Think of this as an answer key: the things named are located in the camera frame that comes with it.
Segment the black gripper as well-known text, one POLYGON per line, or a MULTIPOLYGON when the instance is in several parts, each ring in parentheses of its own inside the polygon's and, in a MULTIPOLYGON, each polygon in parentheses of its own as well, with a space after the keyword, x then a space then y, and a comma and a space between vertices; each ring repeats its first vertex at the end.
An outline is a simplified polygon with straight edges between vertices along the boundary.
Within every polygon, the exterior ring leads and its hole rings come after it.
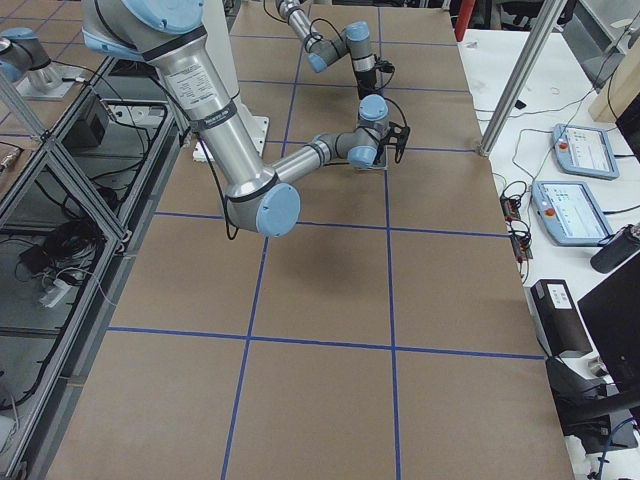
POLYGON ((379 87, 377 86, 378 74, 376 69, 355 71, 354 76, 359 99, 364 99, 368 95, 379 93, 379 87))

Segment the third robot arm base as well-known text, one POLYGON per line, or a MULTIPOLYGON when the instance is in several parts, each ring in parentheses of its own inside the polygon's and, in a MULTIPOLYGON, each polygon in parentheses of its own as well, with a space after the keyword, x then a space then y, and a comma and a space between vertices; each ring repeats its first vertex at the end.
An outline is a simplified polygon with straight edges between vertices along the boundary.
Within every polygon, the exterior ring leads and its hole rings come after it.
POLYGON ((1 73, 25 99, 60 100, 71 89, 64 70, 53 64, 38 36, 28 27, 1 32, 1 73))

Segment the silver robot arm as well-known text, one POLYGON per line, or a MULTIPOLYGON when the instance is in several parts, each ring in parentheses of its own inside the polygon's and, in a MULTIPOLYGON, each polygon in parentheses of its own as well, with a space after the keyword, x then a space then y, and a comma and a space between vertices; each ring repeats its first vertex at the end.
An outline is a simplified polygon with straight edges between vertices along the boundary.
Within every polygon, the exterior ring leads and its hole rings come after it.
POLYGON ((324 72, 348 56, 359 98, 379 92, 378 57, 373 51, 371 32, 366 21, 353 22, 336 32, 333 38, 325 38, 303 11, 300 1, 276 1, 275 6, 280 19, 301 40, 308 63, 315 73, 324 72))
POLYGON ((318 135, 295 153, 266 165, 206 51, 203 2, 85 1, 82 8, 89 49, 145 62, 166 82, 191 130, 227 181, 222 205, 230 223, 239 229, 265 237, 287 234, 301 210, 294 181, 336 158, 370 169, 384 152, 382 142, 390 130, 388 105, 374 90, 376 56, 364 21, 347 25, 327 40, 300 2, 277 2, 280 18, 302 41, 314 71, 350 56, 354 76, 361 83, 360 105, 354 131, 318 135))

